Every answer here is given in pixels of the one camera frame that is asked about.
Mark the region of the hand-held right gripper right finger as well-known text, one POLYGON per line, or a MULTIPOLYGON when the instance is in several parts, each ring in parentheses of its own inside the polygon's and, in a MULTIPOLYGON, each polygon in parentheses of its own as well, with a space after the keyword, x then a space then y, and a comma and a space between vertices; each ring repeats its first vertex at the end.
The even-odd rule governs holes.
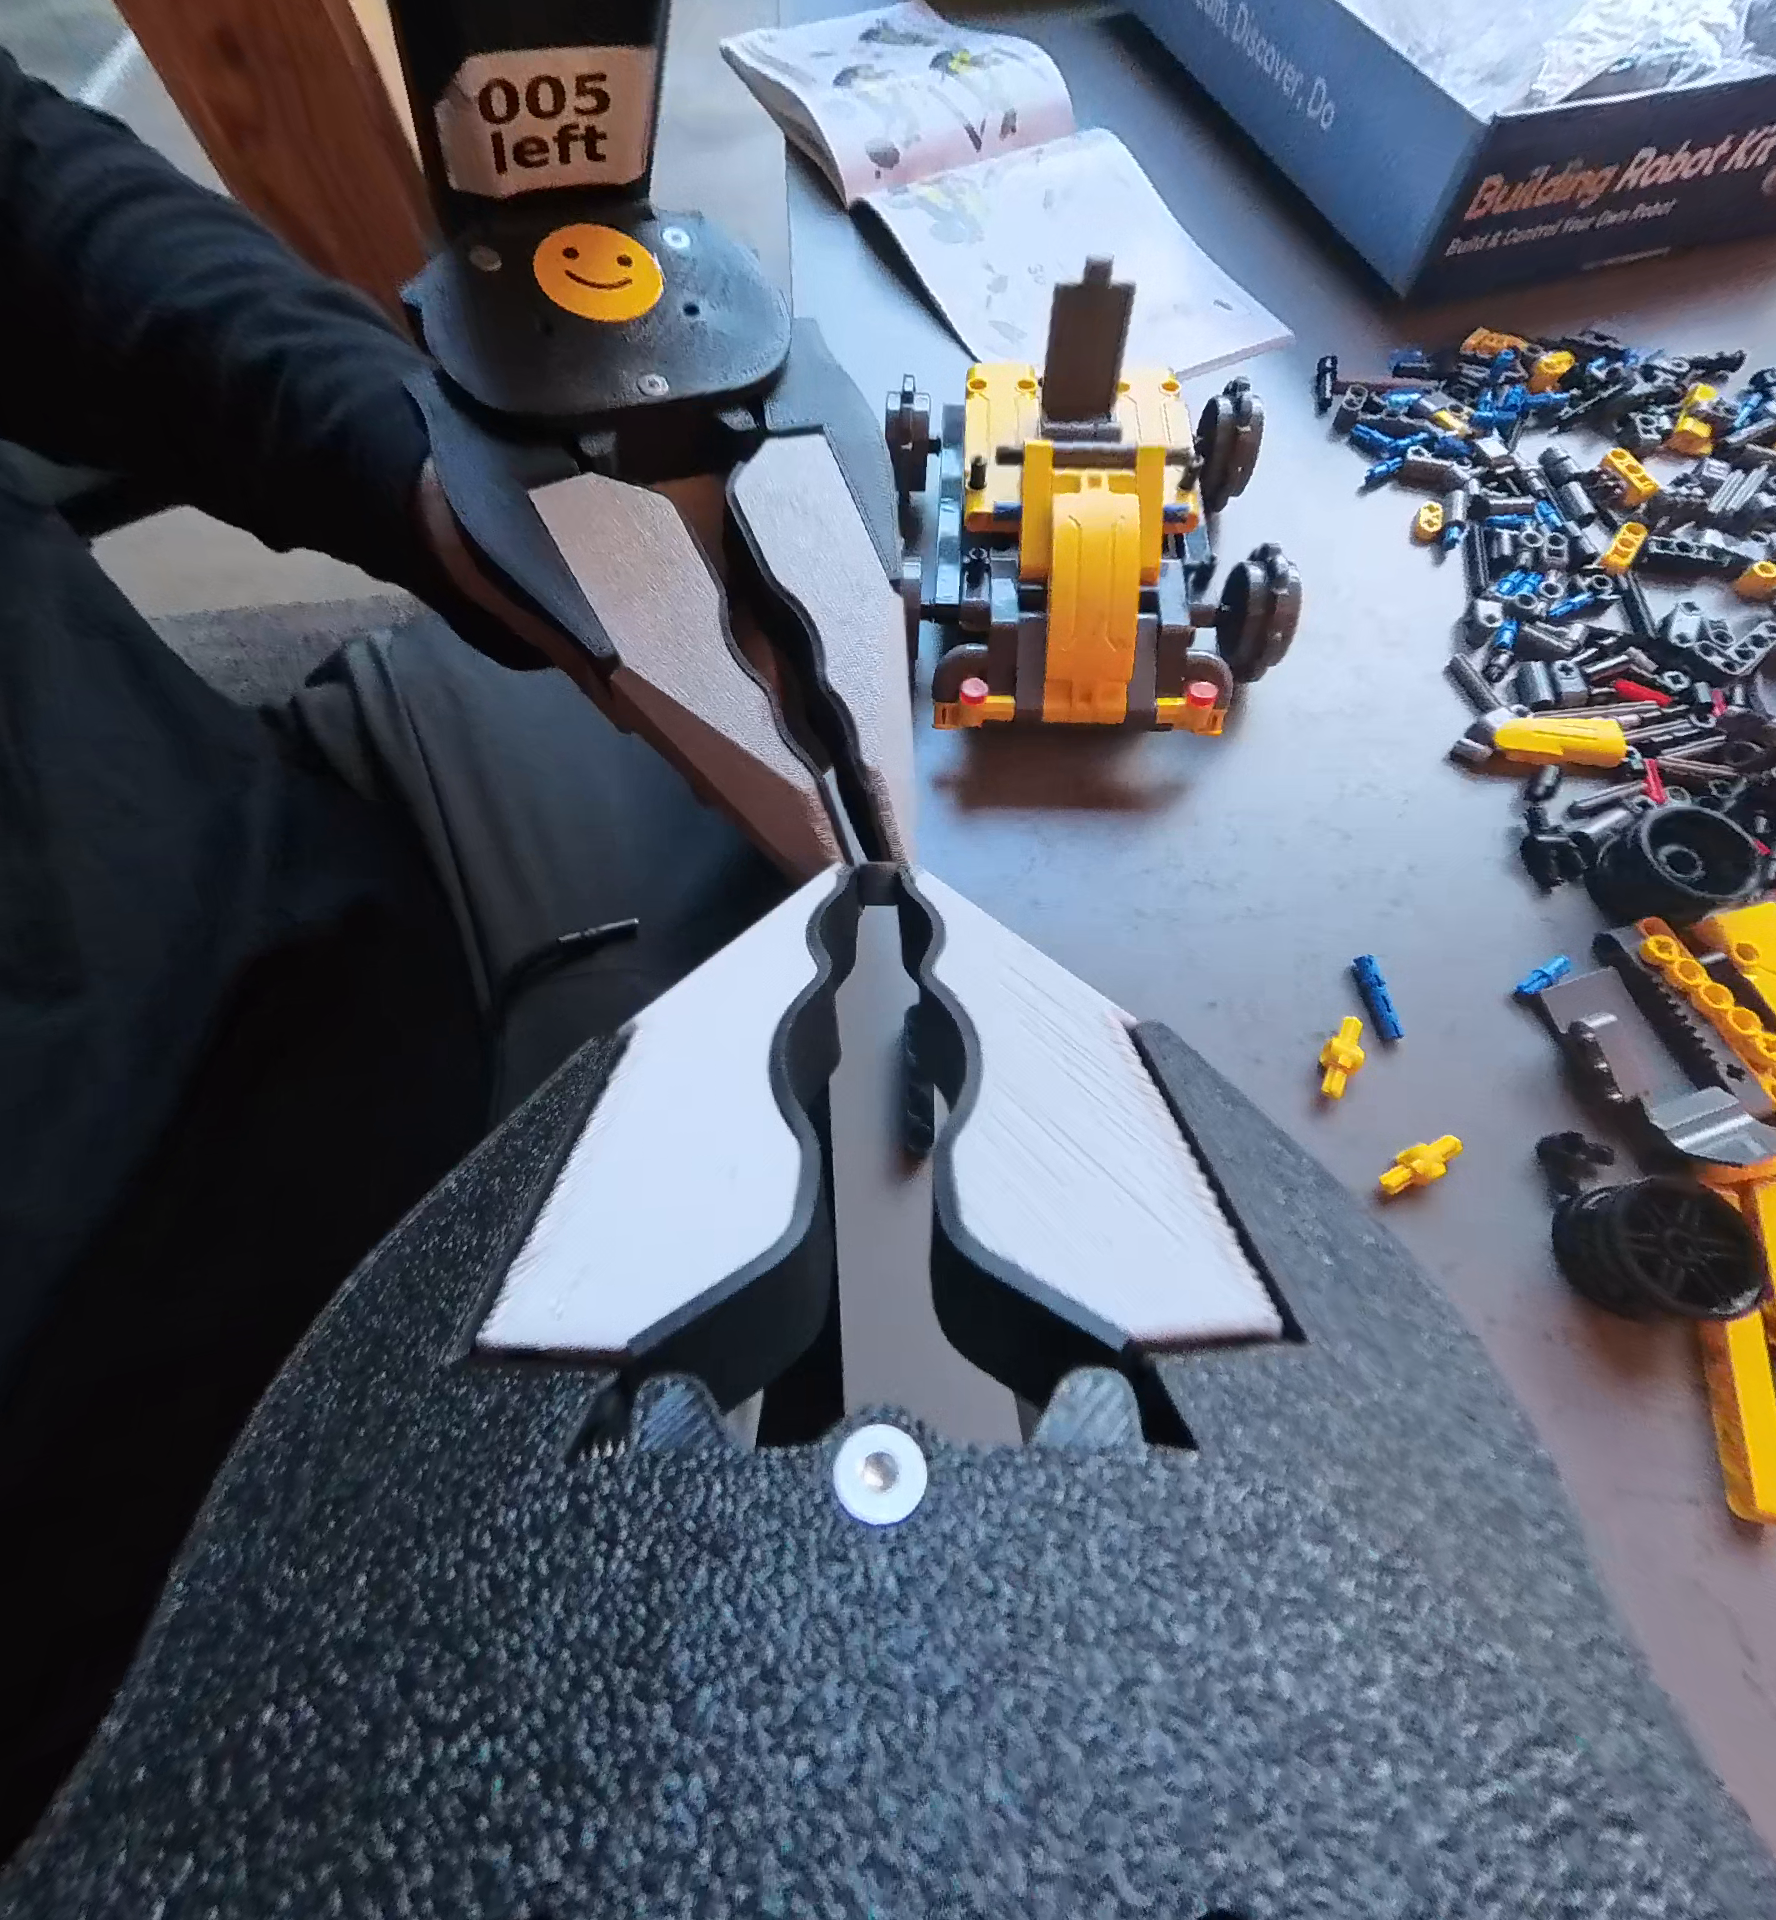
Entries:
POLYGON ((1008 1388, 1285 1334, 1135 1019, 972 898, 905 868, 916 999, 951 1043, 930 1162, 942 1332, 1008 1388))

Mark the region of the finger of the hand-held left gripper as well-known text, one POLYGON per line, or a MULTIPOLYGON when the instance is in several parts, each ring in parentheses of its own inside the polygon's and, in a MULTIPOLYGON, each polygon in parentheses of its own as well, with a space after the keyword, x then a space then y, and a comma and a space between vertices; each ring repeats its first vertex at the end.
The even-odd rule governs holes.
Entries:
POLYGON ((618 717, 783 872, 854 865, 828 785, 742 658, 723 584, 681 508, 609 475, 537 488, 533 508, 610 640, 618 717))
POLYGON ((768 439, 727 485, 727 538, 779 671, 782 737, 837 838, 912 865, 913 717, 903 591, 825 436, 768 439))

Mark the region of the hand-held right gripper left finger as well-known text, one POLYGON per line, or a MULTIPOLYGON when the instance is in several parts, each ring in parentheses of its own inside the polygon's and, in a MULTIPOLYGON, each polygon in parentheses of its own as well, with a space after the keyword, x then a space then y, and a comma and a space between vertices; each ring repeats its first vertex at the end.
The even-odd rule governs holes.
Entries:
POLYGON ((814 1345, 834 1286, 814 1103, 858 907, 861 871, 830 868, 626 1024, 475 1355, 773 1384, 814 1345))

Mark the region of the black brick beam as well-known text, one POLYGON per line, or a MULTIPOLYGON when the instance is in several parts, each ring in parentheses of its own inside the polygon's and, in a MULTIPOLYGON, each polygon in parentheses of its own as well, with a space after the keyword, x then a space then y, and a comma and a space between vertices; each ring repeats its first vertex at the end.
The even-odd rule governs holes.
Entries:
POLYGON ((909 1002, 899 1027, 899 1132, 903 1156, 912 1165, 926 1162, 933 1151, 936 1115, 945 1100, 933 1070, 949 1066, 949 1047, 941 1018, 923 999, 909 1002))

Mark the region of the person's left forearm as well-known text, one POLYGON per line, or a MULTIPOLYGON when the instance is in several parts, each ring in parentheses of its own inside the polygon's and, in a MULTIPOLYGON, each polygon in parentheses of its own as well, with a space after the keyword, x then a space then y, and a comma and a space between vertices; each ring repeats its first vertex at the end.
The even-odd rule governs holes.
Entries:
POLYGON ((417 368, 365 297, 0 48, 0 441, 433 599, 417 368))

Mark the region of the grey desk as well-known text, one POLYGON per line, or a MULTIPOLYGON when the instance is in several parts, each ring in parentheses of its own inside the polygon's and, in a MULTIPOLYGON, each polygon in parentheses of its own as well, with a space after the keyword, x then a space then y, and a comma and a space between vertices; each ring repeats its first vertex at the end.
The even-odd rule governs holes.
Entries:
POLYGON ((1119 132, 1197 241, 1292 328, 1288 351, 1248 364, 1265 447, 1216 548, 1281 541, 1305 613, 1216 741, 923 730, 923 857, 1181 1031, 1359 1200, 1398 1146, 1464 1141, 1435 1188, 1369 1210, 1488 1344, 1628 1631, 1776 1850, 1776 1527, 1723 1505, 1693 1332, 1594 1312, 1547 1249, 1533 1141, 1594 1119, 1510 989, 1547 957, 1585 957, 1596 917, 1584 891, 1542 897, 1526 878, 1513 785, 1449 763, 1460 577, 1409 541, 1403 492, 1359 490, 1351 450, 1310 401, 1323 351, 1372 372, 1395 345, 1475 322, 1601 322, 1776 364, 1776 237, 1395 309, 1145 29, 1093 8, 967 15, 1046 45, 1082 120, 1119 132), (1354 991, 1364 952, 1403 1018, 1398 1043, 1376 1038, 1354 991), (1349 1015, 1366 1061, 1327 1100, 1318 1053, 1349 1015))

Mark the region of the person's left hand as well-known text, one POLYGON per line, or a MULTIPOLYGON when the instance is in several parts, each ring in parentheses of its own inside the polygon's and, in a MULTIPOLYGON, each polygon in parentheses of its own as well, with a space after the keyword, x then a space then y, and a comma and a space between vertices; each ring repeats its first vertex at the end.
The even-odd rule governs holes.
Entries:
POLYGON ((437 573, 437 584, 420 594, 423 606, 475 655, 517 671, 551 669, 551 626, 484 570, 448 502, 436 457, 420 460, 414 522, 437 573))

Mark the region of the person's legs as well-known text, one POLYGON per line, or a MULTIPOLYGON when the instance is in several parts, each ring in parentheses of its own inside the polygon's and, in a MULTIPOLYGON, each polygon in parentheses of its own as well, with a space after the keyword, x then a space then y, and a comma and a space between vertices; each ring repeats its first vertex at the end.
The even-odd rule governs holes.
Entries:
POLYGON ((561 671, 497 665, 404 594, 155 635, 414 834, 488 1019, 494 1122, 798 888, 561 671))

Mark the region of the yellow brick toy vehicle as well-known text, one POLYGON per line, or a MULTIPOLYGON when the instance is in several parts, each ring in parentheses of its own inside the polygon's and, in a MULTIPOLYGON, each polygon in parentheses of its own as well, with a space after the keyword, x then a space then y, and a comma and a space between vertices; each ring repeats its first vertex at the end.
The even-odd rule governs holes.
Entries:
POLYGON ((1039 364, 981 359, 961 404, 884 401, 909 648, 941 637, 930 723, 1213 737, 1301 627, 1304 583, 1261 541, 1216 584, 1213 525, 1248 490, 1263 404, 1233 378, 1199 417, 1129 366, 1135 287, 1111 255, 1053 287, 1039 364))

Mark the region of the open instruction booklet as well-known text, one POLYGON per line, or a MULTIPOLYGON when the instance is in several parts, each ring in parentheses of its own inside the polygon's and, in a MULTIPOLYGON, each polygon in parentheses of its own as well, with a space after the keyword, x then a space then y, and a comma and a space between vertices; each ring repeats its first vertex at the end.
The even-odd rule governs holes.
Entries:
POLYGON ((840 201, 894 238, 972 359, 1039 358, 1053 287, 1101 255, 1134 286, 1134 366, 1194 378, 1292 343, 1127 143, 1075 126, 1039 42, 890 2, 742 32, 720 54, 840 201))

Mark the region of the person's dark top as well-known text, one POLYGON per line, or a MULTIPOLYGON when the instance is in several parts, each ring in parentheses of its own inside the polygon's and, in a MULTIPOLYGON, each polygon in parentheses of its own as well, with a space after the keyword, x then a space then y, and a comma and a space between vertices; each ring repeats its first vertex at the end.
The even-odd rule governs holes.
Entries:
POLYGON ((482 1115, 414 838, 0 453, 0 1868, 264 1384, 482 1115))

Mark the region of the blue cardboard box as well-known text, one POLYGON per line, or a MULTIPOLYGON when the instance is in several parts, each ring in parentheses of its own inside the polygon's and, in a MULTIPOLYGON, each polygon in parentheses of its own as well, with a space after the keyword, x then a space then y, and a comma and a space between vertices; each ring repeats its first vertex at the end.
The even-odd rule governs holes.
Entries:
POLYGON ((1493 113, 1566 2, 1129 2, 1402 297, 1776 231, 1776 75, 1493 113))

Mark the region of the pile of small brick pieces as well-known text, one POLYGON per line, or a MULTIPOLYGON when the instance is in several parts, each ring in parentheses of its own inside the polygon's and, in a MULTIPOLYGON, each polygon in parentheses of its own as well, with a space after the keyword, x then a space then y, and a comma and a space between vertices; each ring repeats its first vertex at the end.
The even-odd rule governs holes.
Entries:
POLYGON ((1449 761, 1596 932, 1510 989, 1591 1129, 1533 1145, 1571 1292, 1693 1332, 1723 1502, 1776 1527, 1776 366, 1474 328, 1311 401, 1460 555, 1449 761))

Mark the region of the frosted plastic bag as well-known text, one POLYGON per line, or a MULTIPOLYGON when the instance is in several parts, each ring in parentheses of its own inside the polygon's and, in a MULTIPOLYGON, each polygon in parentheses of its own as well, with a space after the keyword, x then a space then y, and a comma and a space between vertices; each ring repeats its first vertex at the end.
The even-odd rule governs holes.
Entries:
POLYGON ((1776 2, 1566 2, 1493 113, 1776 75, 1776 2))

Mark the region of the wooden post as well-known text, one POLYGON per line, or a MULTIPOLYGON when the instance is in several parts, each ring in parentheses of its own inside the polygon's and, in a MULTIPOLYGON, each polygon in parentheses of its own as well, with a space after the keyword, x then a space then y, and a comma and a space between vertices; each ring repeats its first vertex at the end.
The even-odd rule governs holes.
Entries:
POLYGON ((437 241, 390 2, 119 2, 218 179, 409 330, 437 241))

